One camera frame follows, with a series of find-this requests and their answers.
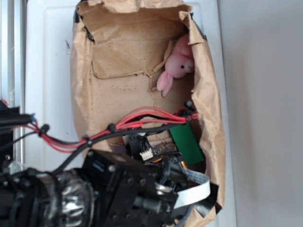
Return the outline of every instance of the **white wall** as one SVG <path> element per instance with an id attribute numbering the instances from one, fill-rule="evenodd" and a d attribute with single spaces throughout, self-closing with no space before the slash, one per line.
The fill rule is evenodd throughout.
<path id="1" fill-rule="evenodd" d="M 301 227 L 303 1 L 218 3 L 238 227 Z"/>

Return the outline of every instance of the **screw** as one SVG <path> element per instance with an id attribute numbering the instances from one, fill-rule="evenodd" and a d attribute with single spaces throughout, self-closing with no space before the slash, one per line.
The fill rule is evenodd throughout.
<path id="1" fill-rule="evenodd" d="M 132 185 L 133 183 L 134 183 L 134 179 L 132 177 L 127 179 L 128 185 Z"/>
<path id="2" fill-rule="evenodd" d="M 114 172 L 116 170 L 116 167 L 114 165 L 110 165 L 108 167 L 108 170 L 112 173 L 112 172 Z"/>
<path id="3" fill-rule="evenodd" d="M 89 157 L 92 157 L 92 156 L 94 155 L 94 152 L 91 150 L 91 151 L 89 151 L 89 152 L 87 153 L 87 155 L 88 155 Z"/>
<path id="4" fill-rule="evenodd" d="M 117 221 L 118 220 L 118 215 L 116 215 L 115 213 L 111 215 L 110 217 L 113 221 Z"/>
<path id="5" fill-rule="evenodd" d="M 6 155 L 5 159 L 8 160 L 8 161 L 10 161 L 11 160 L 11 156 L 10 155 Z"/>
<path id="6" fill-rule="evenodd" d="M 141 179 L 141 180 L 140 180 L 140 185 L 141 185 L 141 186 L 144 186 L 145 184 L 146 184 L 146 180 L 145 180 L 144 178 Z"/>
<path id="7" fill-rule="evenodd" d="M 125 218 L 126 220 L 129 220 L 129 219 L 131 219 L 131 215 L 130 215 L 129 213 L 126 213 L 126 214 L 124 215 L 124 218 Z"/>
<path id="8" fill-rule="evenodd" d="M 173 158 L 172 158 L 172 162 L 173 162 L 173 163 L 177 163 L 177 162 L 178 162 L 178 159 L 177 159 L 176 157 L 173 157 Z"/>

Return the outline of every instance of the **plush toy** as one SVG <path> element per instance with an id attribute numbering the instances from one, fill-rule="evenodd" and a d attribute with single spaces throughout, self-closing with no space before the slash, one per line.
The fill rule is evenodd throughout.
<path id="1" fill-rule="evenodd" d="M 189 43 L 189 34 L 178 39 L 172 54 L 165 62 L 165 71 L 160 75 L 157 89 L 162 91 L 162 96 L 169 93 L 174 78 L 184 77 L 194 70 L 194 56 Z"/>

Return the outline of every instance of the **ribbon cable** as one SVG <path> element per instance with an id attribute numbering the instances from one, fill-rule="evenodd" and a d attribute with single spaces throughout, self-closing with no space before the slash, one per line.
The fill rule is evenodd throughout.
<path id="1" fill-rule="evenodd" d="M 210 195 L 209 177 L 197 171 L 183 168 L 191 181 L 200 185 L 178 192 L 178 199 L 174 209 L 193 204 L 206 199 Z"/>

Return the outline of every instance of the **brown paper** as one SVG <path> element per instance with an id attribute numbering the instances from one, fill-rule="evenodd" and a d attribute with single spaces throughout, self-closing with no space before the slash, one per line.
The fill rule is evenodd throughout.
<path id="1" fill-rule="evenodd" d="M 206 156 L 206 174 L 219 185 L 217 202 L 224 206 L 225 137 L 221 104 L 208 43 L 189 12 L 178 0 L 89 0 L 77 6 L 71 54 L 73 113 L 79 137 L 92 135 L 143 106 L 171 113 L 190 98 L 199 113 L 200 146 Z M 195 72 L 175 79 L 166 98 L 154 89 L 175 41 L 189 29 Z M 94 41 L 87 38 L 87 31 Z M 167 132 L 152 138 L 169 140 Z M 119 138 L 95 148 L 110 150 Z M 186 227 L 204 226 L 215 210 L 201 217 L 193 209 Z"/>

